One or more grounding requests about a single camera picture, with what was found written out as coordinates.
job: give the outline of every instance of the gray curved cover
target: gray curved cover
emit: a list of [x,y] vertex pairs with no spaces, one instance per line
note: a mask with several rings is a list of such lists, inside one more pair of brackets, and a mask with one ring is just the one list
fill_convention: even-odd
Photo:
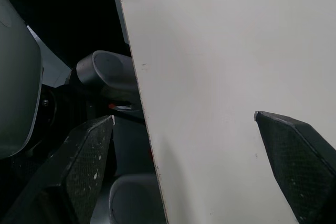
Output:
[[110,190],[109,208],[112,224],[167,223],[155,174],[119,177]]
[[29,141],[42,77],[40,49],[8,0],[0,0],[0,159]]

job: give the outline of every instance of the red tip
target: red tip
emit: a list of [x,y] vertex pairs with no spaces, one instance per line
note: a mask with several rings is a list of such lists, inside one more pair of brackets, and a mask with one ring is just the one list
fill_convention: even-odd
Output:
[[115,107],[116,107],[116,106],[115,106],[113,103],[110,103],[110,104],[109,104],[109,108],[110,108],[110,109],[114,109]]

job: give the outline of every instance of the gray plastic part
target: gray plastic part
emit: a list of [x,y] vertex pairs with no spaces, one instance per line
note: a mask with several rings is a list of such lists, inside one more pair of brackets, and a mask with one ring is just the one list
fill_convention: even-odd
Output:
[[40,49],[9,0],[0,0],[0,159],[32,134],[42,79]]
[[89,86],[137,92],[133,62],[130,57],[107,51],[95,51],[77,63],[79,80]]
[[110,221],[112,224],[166,223],[155,174],[125,175],[113,183]]

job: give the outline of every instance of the gray cylinder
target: gray cylinder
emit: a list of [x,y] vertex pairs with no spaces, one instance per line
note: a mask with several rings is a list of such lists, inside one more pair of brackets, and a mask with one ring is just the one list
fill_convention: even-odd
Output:
[[110,191],[112,224],[166,223],[155,174],[133,174],[118,178]]
[[107,85],[128,92],[138,91],[132,59],[125,55],[95,51],[77,63],[76,71],[85,85]]

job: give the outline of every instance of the white board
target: white board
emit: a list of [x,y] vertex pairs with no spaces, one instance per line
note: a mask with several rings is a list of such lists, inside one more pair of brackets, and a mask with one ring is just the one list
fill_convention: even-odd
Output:
[[168,221],[296,223],[254,112],[336,147],[335,0],[122,0]]

